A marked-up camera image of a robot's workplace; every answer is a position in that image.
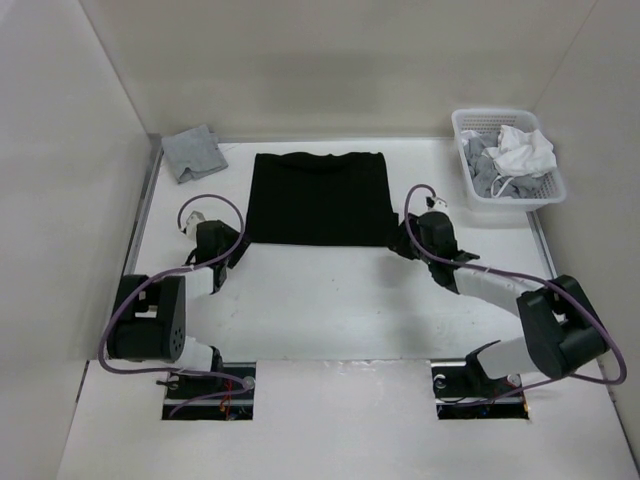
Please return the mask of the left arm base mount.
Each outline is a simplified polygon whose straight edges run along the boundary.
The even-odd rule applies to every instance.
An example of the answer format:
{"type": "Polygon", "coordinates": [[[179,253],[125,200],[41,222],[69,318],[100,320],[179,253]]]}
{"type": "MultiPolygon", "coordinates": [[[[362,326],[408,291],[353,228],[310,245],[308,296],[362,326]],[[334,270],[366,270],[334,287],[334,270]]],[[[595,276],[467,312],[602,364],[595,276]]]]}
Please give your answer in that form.
{"type": "Polygon", "coordinates": [[[255,390],[233,394],[241,385],[221,378],[172,375],[157,380],[164,388],[162,419],[167,421],[251,421],[255,390]]]}

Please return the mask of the black tank top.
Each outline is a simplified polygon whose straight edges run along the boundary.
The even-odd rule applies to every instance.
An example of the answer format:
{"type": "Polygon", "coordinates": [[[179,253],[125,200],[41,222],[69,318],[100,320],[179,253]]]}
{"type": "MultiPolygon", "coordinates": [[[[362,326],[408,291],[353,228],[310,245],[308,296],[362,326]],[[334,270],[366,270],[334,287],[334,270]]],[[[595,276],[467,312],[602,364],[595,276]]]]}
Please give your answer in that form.
{"type": "Polygon", "coordinates": [[[384,247],[398,224],[381,153],[255,156],[246,214],[255,243],[384,247]]]}

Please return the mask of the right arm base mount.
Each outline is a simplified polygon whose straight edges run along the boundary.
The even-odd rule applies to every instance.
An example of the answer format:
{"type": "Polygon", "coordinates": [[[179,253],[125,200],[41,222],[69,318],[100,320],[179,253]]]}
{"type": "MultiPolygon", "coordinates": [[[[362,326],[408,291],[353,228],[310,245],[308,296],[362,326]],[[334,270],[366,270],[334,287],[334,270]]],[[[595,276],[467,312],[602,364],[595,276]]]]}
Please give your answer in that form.
{"type": "Polygon", "coordinates": [[[481,368],[477,349],[463,359],[431,363],[436,415],[439,420],[528,420],[518,375],[491,379],[481,368]]]}

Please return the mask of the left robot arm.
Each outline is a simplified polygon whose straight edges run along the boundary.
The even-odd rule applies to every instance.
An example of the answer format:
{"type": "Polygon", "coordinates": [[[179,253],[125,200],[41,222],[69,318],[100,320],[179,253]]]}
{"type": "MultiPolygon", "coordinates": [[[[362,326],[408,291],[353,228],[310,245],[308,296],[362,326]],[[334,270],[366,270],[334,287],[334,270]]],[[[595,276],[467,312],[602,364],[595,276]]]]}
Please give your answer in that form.
{"type": "Polygon", "coordinates": [[[199,222],[191,234],[195,248],[186,265],[194,273],[170,273],[154,281],[136,274],[121,279],[113,309],[118,318],[105,346],[112,359],[156,362],[161,369],[191,374],[192,389],[210,399],[223,390],[223,360],[216,347],[187,334],[188,303],[221,290],[250,240],[220,220],[199,222]]]}

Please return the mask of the grey tank top in basket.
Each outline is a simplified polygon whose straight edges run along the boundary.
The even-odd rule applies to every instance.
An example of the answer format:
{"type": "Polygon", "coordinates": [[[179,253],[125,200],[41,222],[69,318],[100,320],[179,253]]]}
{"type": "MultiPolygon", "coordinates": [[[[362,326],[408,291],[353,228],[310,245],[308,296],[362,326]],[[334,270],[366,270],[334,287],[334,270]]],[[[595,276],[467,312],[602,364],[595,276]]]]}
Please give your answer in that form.
{"type": "Polygon", "coordinates": [[[542,177],[500,174],[487,149],[498,146],[498,133],[484,133],[463,142],[463,152],[475,192],[483,198],[528,199],[542,187],[542,177]]]}

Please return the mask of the folded grey tank top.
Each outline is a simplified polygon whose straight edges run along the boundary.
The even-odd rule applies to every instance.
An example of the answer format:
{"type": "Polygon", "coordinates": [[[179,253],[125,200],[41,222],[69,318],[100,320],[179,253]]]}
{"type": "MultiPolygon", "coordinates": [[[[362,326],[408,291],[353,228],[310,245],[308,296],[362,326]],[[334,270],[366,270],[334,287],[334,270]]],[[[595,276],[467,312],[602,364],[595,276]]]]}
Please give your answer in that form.
{"type": "Polygon", "coordinates": [[[217,136],[206,124],[164,136],[161,145],[169,170],[178,184],[202,179],[228,167],[217,136]]]}

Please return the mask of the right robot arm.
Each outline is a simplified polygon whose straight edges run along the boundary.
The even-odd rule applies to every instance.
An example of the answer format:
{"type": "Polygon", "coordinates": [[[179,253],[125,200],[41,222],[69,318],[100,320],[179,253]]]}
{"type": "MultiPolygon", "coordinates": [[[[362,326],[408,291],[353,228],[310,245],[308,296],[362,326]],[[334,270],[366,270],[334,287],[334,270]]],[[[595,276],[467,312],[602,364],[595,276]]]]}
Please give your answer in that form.
{"type": "Polygon", "coordinates": [[[435,283],[474,297],[516,317],[522,335],[495,340],[466,355],[464,384],[483,396],[512,374],[539,372],[550,380],[574,374],[610,350],[601,321],[579,282],[570,276],[551,281],[508,275],[458,247],[447,214],[408,214],[391,233],[388,248],[428,266],[435,283]]]}

